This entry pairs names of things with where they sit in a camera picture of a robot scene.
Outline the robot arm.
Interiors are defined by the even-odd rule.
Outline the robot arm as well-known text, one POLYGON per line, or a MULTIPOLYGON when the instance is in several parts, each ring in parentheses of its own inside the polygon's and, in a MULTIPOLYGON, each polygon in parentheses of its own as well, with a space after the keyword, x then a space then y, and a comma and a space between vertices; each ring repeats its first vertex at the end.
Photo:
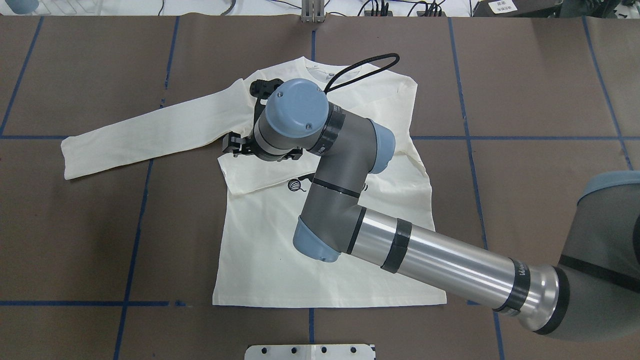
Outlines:
POLYGON ((594 176, 556 265, 439 234, 393 80, 366 118, 308 79, 225 91, 227 205, 214 305, 440 305, 446 292, 569 341, 639 330, 639 172, 594 176))

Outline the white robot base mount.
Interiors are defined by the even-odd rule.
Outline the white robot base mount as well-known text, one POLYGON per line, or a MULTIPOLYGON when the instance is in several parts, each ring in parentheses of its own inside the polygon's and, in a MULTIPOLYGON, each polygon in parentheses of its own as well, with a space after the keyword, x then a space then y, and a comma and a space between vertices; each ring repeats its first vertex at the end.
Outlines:
POLYGON ((372 344, 278 344, 251 345, 245 360, 376 360, 372 344))

